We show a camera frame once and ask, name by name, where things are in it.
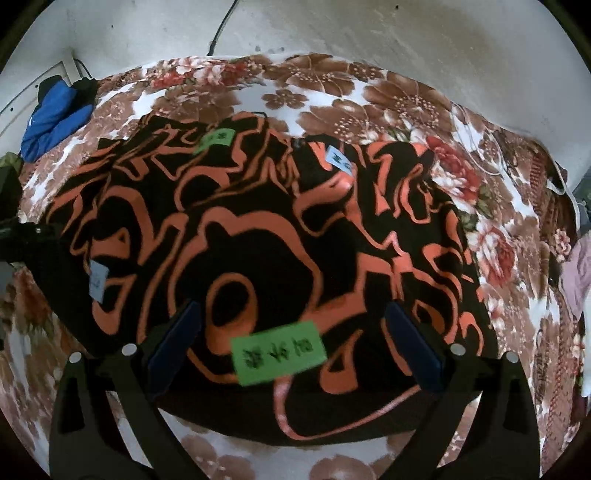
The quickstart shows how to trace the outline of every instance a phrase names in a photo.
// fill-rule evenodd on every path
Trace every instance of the paper tag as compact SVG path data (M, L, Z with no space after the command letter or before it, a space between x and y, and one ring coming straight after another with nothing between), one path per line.
M90 285L88 293L99 303L103 303L105 283L109 276L109 268L94 260L90 260Z
M353 168L351 166L351 162L347 160L340 151L338 151L332 145L326 150L326 161L331 165L334 165L339 170L348 173L349 175L353 176Z
M240 385L268 382L303 372L326 360L314 322L298 322L231 340Z
M213 132L209 132L203 136L199 142L197 150L195 150L194 153L201 153L203 150L211 147L212 145L225 145L226 147L229 147L232 144L235 134L236 130L232 130L231 128L220 128Z

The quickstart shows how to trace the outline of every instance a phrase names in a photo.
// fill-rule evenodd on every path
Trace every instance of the black cable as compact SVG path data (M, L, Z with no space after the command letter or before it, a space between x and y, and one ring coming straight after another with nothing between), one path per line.
M92 75L90 74L90 72L86 68L86 65L84 65L81 60L74 59L74 62L79 63L80 65L82 65L82 68L84 68L86 70L86 74L88 75L88 78L90 78L90 79L92 78Z
M234 11L234 9L236 8L237 4L238 4L239 0L234 0L234 3L232 4L232 6L230 7L230 10L228 10L228 13L226 14L226 16L223 18L222 23L220 23L219 28L217 29L216 34L213 36L213 40L212 42L209 44L209 52L207 52L207 56L210 57L213 55L213 50L215 50L216 48L216 44L217 44L217 40L220 36L220 34L222 33L223 28L226 26L226 22L228 21L228 18L230 18L230 15L232 15L232 12Z

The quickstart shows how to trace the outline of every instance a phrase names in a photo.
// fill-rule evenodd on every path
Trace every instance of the bed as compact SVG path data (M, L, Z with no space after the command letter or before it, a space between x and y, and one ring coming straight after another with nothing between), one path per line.
M580 396L584 327L557 287L557 263L578 229L573 202L561 194L567 172L534 139L500 128L422 83L317 53L185 57L116 74L101 81L90 122L23 172L19 217L38 222L100 138L133 136L149 113L211 124L241 111L260 112L278 132L294 137L327 134L355 144L396 140L435 152L431 178L460 212L499 354L517 352L528 377L541 468L547 471L586 414ZM52 403L61 369L80 346L24 268L14 274L2 319L7 339L0 356L0 408L48 471ZM462 447L477 404L466 409L443 463ZM146 463L114 396L111 406L131 455ZM162 413L201 468L220 479L376 478L412 435L273 447Z

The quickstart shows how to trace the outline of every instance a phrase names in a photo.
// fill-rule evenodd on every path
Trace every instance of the blue label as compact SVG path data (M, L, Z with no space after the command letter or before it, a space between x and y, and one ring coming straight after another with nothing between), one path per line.
M90 284L88 293L99 303L103 303L105 283L109 276L109 268L94 260L90 260Z
M349 175L353 176L353 168L351 166L351 162L347 160L340 151L338 151L332 145L326 150L326 161L331 165L334 165L339 170L348 173Z

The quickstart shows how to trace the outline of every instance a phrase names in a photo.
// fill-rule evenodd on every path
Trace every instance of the green sticky note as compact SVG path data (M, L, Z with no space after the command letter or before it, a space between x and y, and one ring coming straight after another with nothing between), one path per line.
M236 130L232 130L231 128L220 128L213 132L209 132L201 138L199 146L194 153L201 153L212 145L225 145L226 147L229 147L232 144L235 134Z
M232 361L240 385L269 382L303 372L326 360L314 322L298 322L231 339Z

